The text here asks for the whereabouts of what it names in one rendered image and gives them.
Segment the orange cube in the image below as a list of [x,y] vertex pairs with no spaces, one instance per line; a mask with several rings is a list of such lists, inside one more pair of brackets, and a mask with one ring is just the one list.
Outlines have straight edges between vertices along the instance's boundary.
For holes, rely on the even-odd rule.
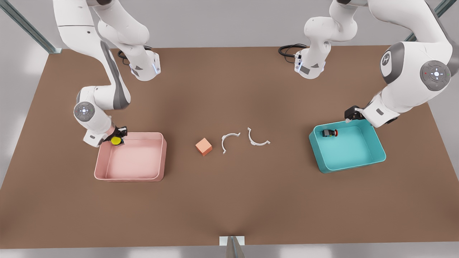
[[195,144],[195,147],[203,156],[207,155],[211,150],[213,150],[213,146],[205,138]]

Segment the pink storage box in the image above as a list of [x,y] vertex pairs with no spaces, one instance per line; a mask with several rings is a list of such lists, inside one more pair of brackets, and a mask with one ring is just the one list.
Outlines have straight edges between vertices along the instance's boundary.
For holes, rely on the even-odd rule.
[[123,145],[103,142],[94,177],[108,182],[159,182],[164,177],[167,142],[159,132],[130,132]]

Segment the blue storage box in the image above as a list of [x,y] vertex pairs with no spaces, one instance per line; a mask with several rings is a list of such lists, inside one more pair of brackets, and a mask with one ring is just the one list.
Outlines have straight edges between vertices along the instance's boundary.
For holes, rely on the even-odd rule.
[[[338,136],[323,137],[325,129],[338,130]],[[367,120],[317,125],[309,140],[321,173],[360,168],[386,159],[377,133]]]

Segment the silver frame post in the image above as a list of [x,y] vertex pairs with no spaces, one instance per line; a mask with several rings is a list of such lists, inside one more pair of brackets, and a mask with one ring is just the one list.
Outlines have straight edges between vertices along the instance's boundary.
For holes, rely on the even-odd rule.
[[54,47],[8,0],[0,0],[0,9],[48,54],[60,54],[62,52],[61,48]]
[[424,0],[405,0],[409,5],[407,23],[402,26],[408,28],[411,34],[406,38],[407,42],[443,42],[448,40],[451,44],[459,42],[451,37],[441,23],[440,17],[449,10],[457,0],[441,0],[435,7],[431,7]]
[[219,245],[226,247],[225,258],[245,258],[241,245],[245,245],[244,236],[220,236]]

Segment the white curved clip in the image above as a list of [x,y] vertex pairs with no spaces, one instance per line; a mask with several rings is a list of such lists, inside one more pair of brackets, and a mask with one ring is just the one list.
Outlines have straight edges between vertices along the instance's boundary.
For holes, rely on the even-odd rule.
[[225,154],[228,150],[232,151],[236,147],[237,139],[241,133],[229,133],[222,136],[221,147],[222,153]]
[[253,137],[253,133],[252,133],[252,129],[250,127],[247,128],[247,135],[248,135],[248,139],[249,139],[249,142],[252,146],[264,146],[264,145],[270,145],[271,142],[269,140],[265,140],[264,142],[261,142],[259,140],[257,140],[256,138]]

